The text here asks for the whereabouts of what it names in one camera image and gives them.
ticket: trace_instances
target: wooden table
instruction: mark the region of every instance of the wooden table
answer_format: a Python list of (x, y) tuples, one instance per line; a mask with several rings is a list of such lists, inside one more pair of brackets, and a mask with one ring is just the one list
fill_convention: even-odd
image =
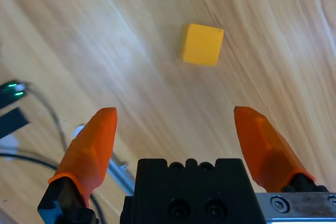
[[(116, 107), (114, 151), (132, 171), (144, 157), (242, 158), (233, 109), (250, 106), (335, 191), (335, 10), (336, 0), (0, 0), (0, 83), (34, 83), (69, 142), (99, 108)], [(188, 23), (225, 29), (217, 67), (182, 62)], [(31, 121), (14, 134), (19, 147), (59, 162), (45, 108), (31, 95), (16, 106)], [(42, 223), (36, 208), (52, 171), (0, 167), (2, 221)], [(121, 188), (108, 176), (96, 194), (108, 223), (119, 223)]]

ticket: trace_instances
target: silver metal part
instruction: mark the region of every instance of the silver metal part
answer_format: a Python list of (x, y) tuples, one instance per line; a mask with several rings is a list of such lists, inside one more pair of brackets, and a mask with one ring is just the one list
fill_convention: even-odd
[(289, 204), (286, 200), (281, 199), (280, 197), (273, 197), (271, 199), (271, 205), (278, 212), (284, 213), (289, 211)]
[(333, 207), (336, 207), (336, 196), (331, 195), (331, 196), (328, 198), (328, 201), (329, 201), (329, 203), (330, 203)]
[[(267, 223), (336, 222), (336, 196), (331, 193), (258, 193), (256, 197)], [(279, 211), (282, 202), (288, 204), (287, 212)]]
[(127, 195), (134, 194), (135, 180), (127, 169), (127, 164), (121, 162), (115, 154), (112, 155), (107, 169), (112, 178), (122, 187)]

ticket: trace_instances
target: wire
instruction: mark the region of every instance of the wire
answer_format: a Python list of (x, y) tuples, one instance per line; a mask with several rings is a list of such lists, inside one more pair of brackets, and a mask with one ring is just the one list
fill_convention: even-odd
[(24, 83), (26, 85), (26, 90), (28, 92), (30, 92), (31, 94), (33, 94), (43, 105), (44, 107), (46, 107), (46, 109), (48, 110), (52, 120), (54, 121), (56, 128), (58, 130), (60, 139), (61, 139), (61, 144), (62, 144), (62, 148), (64, 152), (67, 152), (68, 149), (68, 144), (67, 144), (67, 139), (65, 137), (65, 134), (62, 130), (62, 126), (60, 124), (60, 120), (55, 112), (55, 110), (52, 108), (52, 106), (50, 105), (50, 103), (47, 101), (47, 99), (38, 91), (36, 91), (35, 89), (32, 89), (31, 83), (25, 82)]
[[(54, 121), (54, 123), (56, 125), (57, 131), (58, 131), (59, 136), (60, 136), (62, 148), (63, 148), (64, 152), (67, 152), (67, 149), (68, 149), (67, 139), (65, 137), (64, 131), (63, 131), (62, 126), (60, 124), (60, 120), (59, 120), (55, 110), (53, 109), (53, 107), (50, 105), (48, 100), (40, 92), (38, 92), (36, 89), (32, 88), (32, 86), (33, 86), (32, 83), (22, 82), (21, 84), (24, 84), (26, 86), (26, 91), (28, 91), (29, 93), (34, 95), (42, 103), (42, 105), (44, 105), (44, 107), (46, 107), (46, 109), (48, 110), (52, 120)], [(34, 162), (34, 163), (37, 163), (37, 164), (44, 165), (44, 166), (49, 167), (53, 170), (57, 169), (57, 167), (52, 165), (52, 164), (49, 164), (47, 162), (41, 161), (41, 160), (36, 159), (36, 158), (28, 157), (28, 156), (9, 154), (9, 153), (0, 153), (0, 157), (14, 157), (14, 158), (17, 158), (17, 159), (21, 159), (21, 160), (30, 161), (30, 162)], [(101, 224), (106, 224), (104, 213), (103, 213), (103, 211), (101, 209), (101, 206), (98, 203), (97, 199), (95, 198), (95, 196), (93, 194), (90, 195), (90, 199), (92, 200), (94, 206), (97, 209), (98, 216), (99, 216), (99, 219), (100, 219), (100, 223)]]
[[(48, 162), (44, 162), (44, 161), (39, 160), (39, 159), (34, 158), (34, 157), (28, 157), (28, 156), (24, 156), (24, 155), (4, 153), (4, 152), (0, 152), (0, 157), (12, 157), (12, 158), (20, 159), (20, 160), (23, 160), (23, 161), (29, 161), (29, 162), (32, 162), (32, 163), (35, 163), (35, 164), (43, 165), (43, 166), (48, 167), (52, 170), (57, 170), (57, 166), (52, 165)], [(95, 198), (95, 196), (93, 194), (90, 195), (90, 199), (92, 200), (92, 203), (94, 204), (94, 206), (97, 209), (98, 217), (100, 219), (100, 223), (101, 224), (106, 224), (104, 213), (101, 210), (101, 206), (99, 205), (97, 199)]]

